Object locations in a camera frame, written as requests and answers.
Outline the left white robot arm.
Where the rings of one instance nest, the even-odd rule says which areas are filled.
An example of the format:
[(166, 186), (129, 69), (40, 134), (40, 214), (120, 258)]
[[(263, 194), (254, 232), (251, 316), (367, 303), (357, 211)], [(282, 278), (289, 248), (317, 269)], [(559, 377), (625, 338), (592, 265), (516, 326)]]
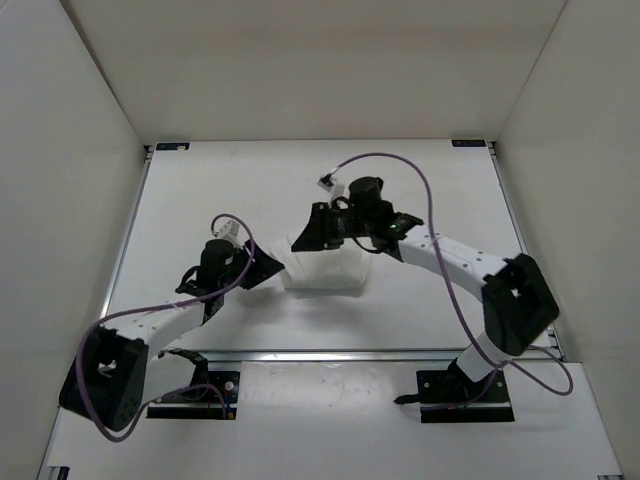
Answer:
[(218, 395), (204, 357), (174, 347), (174, 341), (212, 319), (227, 292), (250, 290), (283, 268), (251, 241), (208, 241), (199, 263), (182, 276), (177, 299), (161, 308), (138, 308), (118, 326), (101, 324), (85, 334), (61, 388), (60, 407), (120, 442), (153, 400)]

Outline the white skirt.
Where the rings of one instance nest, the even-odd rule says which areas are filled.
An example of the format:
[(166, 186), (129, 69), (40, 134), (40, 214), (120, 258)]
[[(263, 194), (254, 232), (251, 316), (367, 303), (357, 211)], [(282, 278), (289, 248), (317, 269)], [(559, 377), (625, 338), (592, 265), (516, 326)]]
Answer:
[(293, 236), (273, 241), (267, 251), (284, 269), (284, 291), (298, 297), (360, 297), (366, 290), (373, 255), (348, 241), (337, 250), (292, 252)]

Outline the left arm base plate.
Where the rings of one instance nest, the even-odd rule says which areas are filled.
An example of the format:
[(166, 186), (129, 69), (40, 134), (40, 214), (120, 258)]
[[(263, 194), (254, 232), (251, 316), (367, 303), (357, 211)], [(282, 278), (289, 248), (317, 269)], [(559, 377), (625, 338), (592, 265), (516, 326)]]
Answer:
[(162, 420), (219, 420), (234, 421), (238, 416), (241, 371), (238, 364), (208, 367), (208, 383), (221, 397), (207, 388), (167, 395), (150, 404), (146, 417)]

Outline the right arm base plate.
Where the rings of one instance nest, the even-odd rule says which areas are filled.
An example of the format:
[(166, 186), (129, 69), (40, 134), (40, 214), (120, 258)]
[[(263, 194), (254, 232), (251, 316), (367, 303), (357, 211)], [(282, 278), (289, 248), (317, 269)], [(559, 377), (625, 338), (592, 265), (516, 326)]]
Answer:
[(510, 423), (515, 421), (504, 372), (471, 382), (449, 370), (418, 370), (417, 391), (399, 395), (396, 405), (419, 405), (422, 424)]

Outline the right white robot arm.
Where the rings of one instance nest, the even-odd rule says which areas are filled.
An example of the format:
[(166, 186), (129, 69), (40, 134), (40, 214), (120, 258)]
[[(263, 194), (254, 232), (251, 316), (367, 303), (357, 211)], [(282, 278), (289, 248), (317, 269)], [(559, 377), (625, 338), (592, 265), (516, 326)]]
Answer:
[(382, 197), (383, 181), (361, 177), (346, 197), (316, 202), (291, 247), (294, 252), (335, 250), (367, 238), (376, 254), (440, 275), (448, 290), (460, 287), (482, 305), (484, 330), (451, 364), (449, 391), (471, 400), (498, 366), (521, 356), (559, 316), (559, 307), (536, 261), (484, 253), (443, 236)]

